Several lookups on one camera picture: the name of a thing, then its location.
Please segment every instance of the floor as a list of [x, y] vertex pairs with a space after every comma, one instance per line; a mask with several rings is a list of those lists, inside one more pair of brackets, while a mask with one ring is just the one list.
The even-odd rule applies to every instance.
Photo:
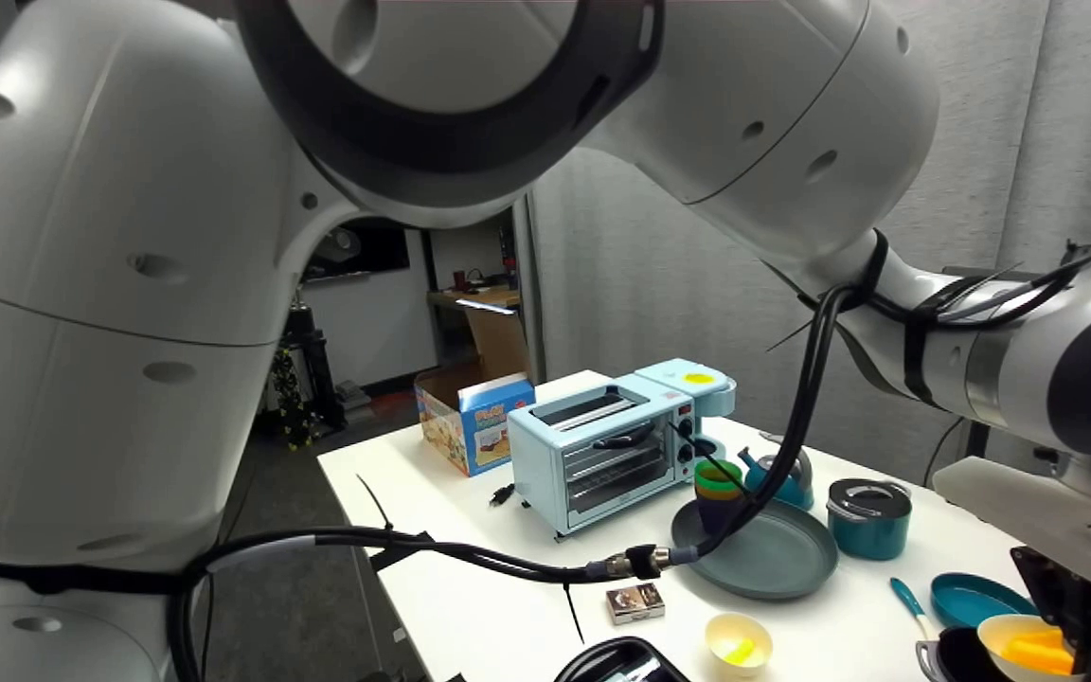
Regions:
[[[414, 400], [380, 399], [316, 449], [259, 433], [246, 446], [229, 534], [340, 525], [318, 449], [414, 425]], [[356, 549], [277, 554], [213, 586], [210, 682], [423, 682], [414, 645]]]

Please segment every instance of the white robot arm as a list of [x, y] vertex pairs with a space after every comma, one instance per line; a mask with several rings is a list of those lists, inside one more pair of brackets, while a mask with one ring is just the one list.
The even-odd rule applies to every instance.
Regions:
[[[364, 211], [471, 222], [580, 141], [811, 298], [870, 280], [841, 326], [880, 384], [1077, 449], [1091, 496], [1091, 263], [913, 326], [958, 285], [870, 222], [928, 151], [937, 90], [870, 0], [239, 0], [239, 33], [162, 0], [43, 0], [0, 47], [0, 566], [203, 554], [316, 244]], [[998, 482], [947, 489], [987, 510]], [[1083, 525], [1011, 530], [1091, 581]], [[0, 577], [0, 677], [35, 672], [172, 673], [162, 600]]]

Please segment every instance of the table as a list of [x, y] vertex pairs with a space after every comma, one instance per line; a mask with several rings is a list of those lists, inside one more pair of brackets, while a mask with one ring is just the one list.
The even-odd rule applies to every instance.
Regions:
[[[539, 385], [539, 399], [568, 393], [600, 384], [602, 376], [580, 371], [562, 384]], [[769, 453], [778, 444], [736, 419], [705, 419], [705, 433], [725, 438], [727, 449], [750, 446]], [[827, 485], [837, 479], [884, 479], [843, 460], [811, 449], [813, 461], [813, 510], [823, 516]], [[514, 500], [491, 506], [491, 491], [510, 482], [510, 466], [481, 479], [462, 479], [434, 453], [419, 427], [402, 427], [343, 449], [323, 453], [323, 471], [356, 525], [384, 525], [380, 506], [360, 479], [376, 489], [398, 530], [428, 530], [431, 537], [477, 540], [514, 556], [548, 566], [585, 566], [640, 540], [672, 540], [672, 516], [692, 496], [676, 489], [609, 523], [557, 540], [554, 530]], [[1016, 537], [986, 525], [963, 506], [950, 506], [928, 489], [913, 489], [910, 544], [897, 562], [841, 556], [823, 590], [801, 601], [750, 601], [688, 568], [660, 577], [668, 619], [609, 624], [602, 596], [620, 583], [573, 586], [588, 645], [609, 636], [644, 636], [688, 677], [711, 677], [705, 650], [705, 621], [725, 609], [756, 619], [772, 633], [772, 664], [764, 682], [913, 682], [918, 624], [890, 596], [888, 581], [900, 577], [928, 601], [928, 583], [939, 571], [976, 571], [1022, 590], [1006, 562]], [[431, 677], [446, 682], [533, 682], [554, 677], [580, 645], [562, 586], [523, 583], [481, 571], [434, 554], [398, 562], [380, 571], [402, 624], [409, 628]]]

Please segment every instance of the white table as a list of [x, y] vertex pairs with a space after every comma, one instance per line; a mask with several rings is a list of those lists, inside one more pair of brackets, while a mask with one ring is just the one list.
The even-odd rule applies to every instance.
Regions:
[[[588, 385], [602, 376], [585, 371], [539, 385], [539, 399]], [[708, 419], [708, 437], [727, 449], [750, 446], [755, 453], [778, 449], [763, 433], [736, 419]], [[823, 516], [827, 485], [837, 479], [884, 479], [832, 453], [811, 449], [813, 461], [813, 516]], [[333, 453], [323, 471], [356, 525], [384, 525], [360, 479], [380, 491], [398, 530], [428, 530], [431, 537], [477, 540], [514, 556], [548, 566], [585, 566], [626, 544], [672, 540], [672, 516], [692, 500], [688, 489], [654, 496], [609, 523], [577, 537], [554, 540], [554, 530], [518, 500], [489, 506], [491, 491], [510, 482], [510, 466], [481, 479], [462, 479], [434, 453], [419, 427], [402, 427]], [[928, 583], [939, 571], [976, 571], [1018, 586], [1006, 562], [1016, 537], [976, 523], [968, 510], [950, 506], [928, 489], [913, 489], [910, 544], [897, 562], [841, 556], [823, 590], [801, 601], [750, 601], [688, 568], [660, 577], [668, 619], [609, 624], [600, 586], [573, 586], [588, 645], [606, 636], [644, 636], [688, 677], [711, 677], [702, 645], [705, 621], [740, 609], [772, 633], [772, 664], [764, 682], [913, 682], [918, 624], [890, 596], [888, 581], [900, 577], [928, 607]], [[409, 628], [431, 677], [446, 682], [533, 682], [554, 677], [580, 645], [562, 586], [523, 583], [481, 571], [434, 554], [419, 554], [380, 571], [391, 601]]]

